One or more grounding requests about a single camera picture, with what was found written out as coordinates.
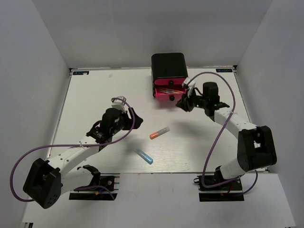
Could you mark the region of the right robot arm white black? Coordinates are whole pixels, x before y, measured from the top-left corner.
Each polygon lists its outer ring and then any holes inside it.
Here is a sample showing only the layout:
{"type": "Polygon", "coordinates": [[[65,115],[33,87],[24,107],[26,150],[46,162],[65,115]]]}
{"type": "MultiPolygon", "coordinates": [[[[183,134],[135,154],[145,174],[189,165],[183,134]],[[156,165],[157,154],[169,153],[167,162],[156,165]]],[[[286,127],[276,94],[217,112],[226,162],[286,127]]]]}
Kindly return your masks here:
{"type": "Polygon", "coordinates": [[[271,129],[268,126],[257,126],[245,121],[235,113],[234,107],[221,102],[219,88],[215,82],[204,83],[202,92],[196,92],[195,84],[188,81],[183,82],[183,87],[186,88],[186,93],[182,95],[176,106],[186,112],[191,112],[195,107],[201,108],[207,117],[222,126],[207,157],[211,157],[211,153],[225,129],[235,136],[238,143],[236,158],[218,166],[212,182],[206,183],[205,178],[202,177],[203,187],[207,189],[218,187],[224,190],[231,185],[232,181],[247,172],[277,163],[271,129]]]}

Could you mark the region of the yellow pen refill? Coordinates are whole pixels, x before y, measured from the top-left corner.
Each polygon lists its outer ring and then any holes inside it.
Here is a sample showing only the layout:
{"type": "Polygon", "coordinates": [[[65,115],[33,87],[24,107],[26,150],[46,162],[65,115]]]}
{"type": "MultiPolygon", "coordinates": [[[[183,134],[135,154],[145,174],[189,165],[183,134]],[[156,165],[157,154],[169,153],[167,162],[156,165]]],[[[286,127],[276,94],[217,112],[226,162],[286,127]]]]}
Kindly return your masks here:
{"type": "Polygon", "coordinates": [[[180,93],[182,93],[181,91],[175,91],[175,90],[160,90],[160,92],[166,93],[166,94],[180,94],[180,93]]]}

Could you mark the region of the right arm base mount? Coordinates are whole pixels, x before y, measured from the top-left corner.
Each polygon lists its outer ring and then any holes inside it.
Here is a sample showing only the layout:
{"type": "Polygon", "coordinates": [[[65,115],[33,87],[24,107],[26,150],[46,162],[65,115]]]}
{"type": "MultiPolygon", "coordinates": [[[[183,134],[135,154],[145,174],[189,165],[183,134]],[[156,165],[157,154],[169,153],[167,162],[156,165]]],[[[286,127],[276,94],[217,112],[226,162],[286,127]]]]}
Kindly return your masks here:
{"type": "Polygon", "coordinates": [[[244,201],[243,188],[240,180],[215,188],[205,188],[201,184],[202,176],[197,176],[193,182],[198,185],[200,202],[236,202],[244,201]]]}

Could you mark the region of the blue pen refill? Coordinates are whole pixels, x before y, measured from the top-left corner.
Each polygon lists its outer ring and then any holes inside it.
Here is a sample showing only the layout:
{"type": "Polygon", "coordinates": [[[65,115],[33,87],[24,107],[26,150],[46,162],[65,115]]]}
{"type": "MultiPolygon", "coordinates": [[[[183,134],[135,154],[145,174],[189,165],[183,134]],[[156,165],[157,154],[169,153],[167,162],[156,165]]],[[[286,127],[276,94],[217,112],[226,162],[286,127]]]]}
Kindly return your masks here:
{"type": "Polygon", "coordinates": [[[158,88],[158,90],[164,93],[178,93],[177,90],[167,89],[167,88],[158,88]]]}

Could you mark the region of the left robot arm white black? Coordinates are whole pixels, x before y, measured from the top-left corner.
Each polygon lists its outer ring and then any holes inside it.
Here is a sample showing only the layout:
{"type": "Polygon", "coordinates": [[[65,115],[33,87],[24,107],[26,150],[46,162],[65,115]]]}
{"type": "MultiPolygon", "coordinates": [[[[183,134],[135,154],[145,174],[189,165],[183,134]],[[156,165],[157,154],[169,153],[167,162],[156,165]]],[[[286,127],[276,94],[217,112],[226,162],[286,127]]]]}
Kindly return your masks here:
{"type": "Polygon", "coordinates": [[[109,145],[121,130],[138,129],[142,123],[143,119],[133,108],[125,112],[108,108],[76,146],[69,146],[50,159],[35,160],[23,191],[42,208],[48,209],[67,191],[101,189],[100,171],[84,161],[109,145]]]}

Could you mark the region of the orange clear lead case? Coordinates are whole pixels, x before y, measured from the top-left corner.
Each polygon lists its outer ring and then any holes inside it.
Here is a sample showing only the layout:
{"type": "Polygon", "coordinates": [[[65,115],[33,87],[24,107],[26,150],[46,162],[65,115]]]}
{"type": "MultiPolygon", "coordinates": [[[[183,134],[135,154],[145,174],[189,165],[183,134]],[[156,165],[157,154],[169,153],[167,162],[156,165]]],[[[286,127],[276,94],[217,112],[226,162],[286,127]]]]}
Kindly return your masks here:
{"type": "Polygon", "coordinates": [[[169,127],[162,128],[162,129],[150,134],[149,138],[151,140],[155,139],[155,138],[159,137],[160,135],[163,135],[163,134],[167,133],[168,131],[170,131],[169,127]]]}

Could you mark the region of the pink drawer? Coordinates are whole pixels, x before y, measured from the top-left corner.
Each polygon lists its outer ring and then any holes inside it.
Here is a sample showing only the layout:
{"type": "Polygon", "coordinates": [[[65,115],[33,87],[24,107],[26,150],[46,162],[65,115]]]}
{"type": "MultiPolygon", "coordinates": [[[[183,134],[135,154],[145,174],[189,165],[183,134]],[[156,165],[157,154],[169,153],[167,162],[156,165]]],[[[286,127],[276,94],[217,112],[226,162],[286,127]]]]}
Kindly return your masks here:
{"type": "Polygon", "coordinates": [[[185,78],[159,78],[154,81],[156,86],[176,86],[182,85],[185,81],[185,78]]]}
{"type": "Polygon", "coordinates": [[[154,98],[156,98],[159,101],[178,101],[181,99],[182,95],[185,94],[186,90],[183,88],[171,88],[173,90],[181,91],[180,94],[165,94],[165,93],[159,93],[158,88],[166,88],[166,87],[156,87],[154,89],[154,98]]]}

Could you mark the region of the black drawer cabinet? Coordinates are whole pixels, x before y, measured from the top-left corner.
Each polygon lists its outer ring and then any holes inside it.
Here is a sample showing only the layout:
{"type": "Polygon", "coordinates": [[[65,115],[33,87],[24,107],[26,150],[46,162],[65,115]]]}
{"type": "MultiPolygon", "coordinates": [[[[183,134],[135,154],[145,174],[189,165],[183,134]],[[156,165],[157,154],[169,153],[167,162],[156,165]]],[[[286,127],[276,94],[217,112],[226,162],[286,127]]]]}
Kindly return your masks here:
{"type": "Polygon", "coordinates": [[[183,88],[182,85],[157,86],[154,81],[159,78],[187,78],[188,71],[182,53],[156,53],[151,57],[152,95],[156,87],[183,88]]]}

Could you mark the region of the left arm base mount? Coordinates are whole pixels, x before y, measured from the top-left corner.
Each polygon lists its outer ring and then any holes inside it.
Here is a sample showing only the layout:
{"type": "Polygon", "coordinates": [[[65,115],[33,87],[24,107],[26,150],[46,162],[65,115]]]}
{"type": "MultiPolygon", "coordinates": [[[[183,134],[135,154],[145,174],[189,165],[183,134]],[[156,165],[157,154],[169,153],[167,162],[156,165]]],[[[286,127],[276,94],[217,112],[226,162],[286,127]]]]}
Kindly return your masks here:
{"type": "Polygon", "coordinates": [[[118,195],[120,174],[101,174],[81,190],[70,191],[69,200],[114,201],[118,195]]]}

